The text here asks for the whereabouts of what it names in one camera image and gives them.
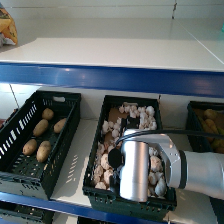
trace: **metal shelf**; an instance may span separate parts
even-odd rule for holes
[[[224,97],[224,71],[0,63],[0,82]]]
[[[88,197],[83,195],[82,183],[97,123],[94,120],[81,119],[64,161],[58,182],[54,188],[53,195],[49,201],[0,192],[1,201],[114,223],[158,223],[94,210],[91,208]],[[177,148],[191,150],[186,136],[171,135],[170,137]],[[201,220],[206,218],[204,223],[215,223],[216,217],[208,196],[180,189],[176,190],[176,193],[177,208],[175,211],[168,212],[164,221],[170,220],[173,223],[200,223]]]

